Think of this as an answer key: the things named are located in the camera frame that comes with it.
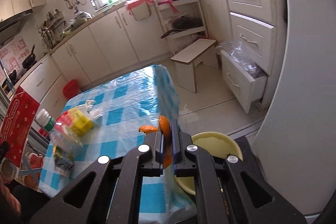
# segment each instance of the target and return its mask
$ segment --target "cooking utensil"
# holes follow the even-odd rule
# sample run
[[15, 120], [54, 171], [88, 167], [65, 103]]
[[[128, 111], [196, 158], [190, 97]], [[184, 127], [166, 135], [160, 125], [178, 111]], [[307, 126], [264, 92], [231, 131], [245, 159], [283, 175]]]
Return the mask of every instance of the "cooking utensil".
[[169, 30], [161, 38], [165, 38], [173, 32], [182, 32], [202, 26], [202, 19], [197, 17], [181, 16], [173, 22], [173, 29]]
[[23, 60], [22, 66], [24, 69], [28, 69], [35, 61], [35, 54], [34, 54], [35, 44], [33, 45], [33, 48], [31, 49], [31, 53]]

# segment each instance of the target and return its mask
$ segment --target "plastic table cover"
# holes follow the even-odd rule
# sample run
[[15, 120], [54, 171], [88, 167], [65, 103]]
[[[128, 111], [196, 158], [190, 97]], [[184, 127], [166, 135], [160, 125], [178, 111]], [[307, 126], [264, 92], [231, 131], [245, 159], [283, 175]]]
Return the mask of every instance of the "plastic table cover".
[[[39, 188], [53, 197], [99, 156], [124, 156], [141, 145], [145, 124], [158, 126], [160, 115], [169, 120], [179, 116], [179, 97], [167, 69], [162, 65], [146, 67], [83, 92], [69, 100], [63, 111], [95, 100], [102, 107], [98, 126], [83, 136], [84, 152], [75, 158], [70, 178], [54, 170], [50, 143], [44, 158]], [[176, 223], [196, 214], [196, 206], [175, 183], [172, 165], [161, 177], [144, 177], [139, 223]]]

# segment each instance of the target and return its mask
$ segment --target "red bag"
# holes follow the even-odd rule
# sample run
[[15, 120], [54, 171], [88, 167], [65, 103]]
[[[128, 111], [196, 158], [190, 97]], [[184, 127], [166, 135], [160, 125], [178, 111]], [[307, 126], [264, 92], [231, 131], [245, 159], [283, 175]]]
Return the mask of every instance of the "red bag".
[[17, 167], [21, 165], [29, 129], [39, 106], [40, 104], [19, 86], [2, 122], [0, 145], [4, 141], [9, 144], [10, 149], [5, 157]]

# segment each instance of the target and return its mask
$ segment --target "tiled floor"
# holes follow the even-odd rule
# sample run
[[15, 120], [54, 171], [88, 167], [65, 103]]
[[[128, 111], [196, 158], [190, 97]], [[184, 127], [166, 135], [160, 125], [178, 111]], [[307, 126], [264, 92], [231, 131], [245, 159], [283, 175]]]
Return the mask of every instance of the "tiled floor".
[[244, 112], [224, 82], [221, 69], [199, 64], [195, 68], [197, 93], [192, 93], [178, 86], [172, 61], [162, 65], [167, 67], [180, 96], [179, 124], [186, 133], [216, 131], [226, 134], [266, 115], [267, 110], [259, 112], [255, 106], [248, 114]]

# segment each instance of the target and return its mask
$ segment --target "cabinet handle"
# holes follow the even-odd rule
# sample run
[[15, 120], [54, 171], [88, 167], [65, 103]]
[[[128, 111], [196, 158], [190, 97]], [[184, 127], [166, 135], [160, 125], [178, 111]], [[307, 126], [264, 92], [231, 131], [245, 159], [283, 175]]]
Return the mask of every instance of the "cabinet handle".
[[55, 105], [58, 103], [58, 100], [59, 100], [59, 98], [57, 98], [57, 100], [56, 100], [56, 102], [53, 104], [53, 106], [55, 106]]
[[72, 54], [69, 52], [68, 47], [66, 47], [66, 48], [67, 48], [67, 52], [68, 52], [68, 54], [70, 55], [70, 57], [72, 57]]
[[229, 79], [229, 81], [231, 82], [232, 85], [238, 87], [238, 89], [240, 89], [240, 87], [238, 85], [236, 85], [235, 83], [233, 83], [232, 79], [230, 78], [230, 74], [227, 74], [227, 78]]
[[116, 20], [116, 22], [117, 22], [117, 24], [118, 24], [119, 28], [121, 29], [120, 22], [119, 22], [118, 18], [117, 18], [117, 17], [115, 17], [115, 20]]
[[36, 86], [40, 86], [40, 85], [42, 84], [42, 82], [43, 82], [43, 79], [44, 79], [44, 78], [42, 78], [42, 79], [37, 83]]
[[258, 46], [258, 43], [257, 42], [254, 42], [254, 41], [249, 41], [246, 37], [244, 37], [242, 34], [239, 35], [239, 37], [244, 40], [245, 42], [247, 43], [251, 43], [251, 44], [255, 44], [256, 46]]
[[125, 22], [125, 24], [126, 24], [126, 26], [127, 26], [127, 22], [126, 22], [126, 18], [125, 18], [125, 16], [124, 16], [124, 14], [121, 13], [121, 16], [123, 17], [123, 21]]
[[69, 43], [69, 47], [70, 47], [71, 51], [72, 51], [74, 54], [76, 54], [76, 51], [75, 51], [73, 45]]

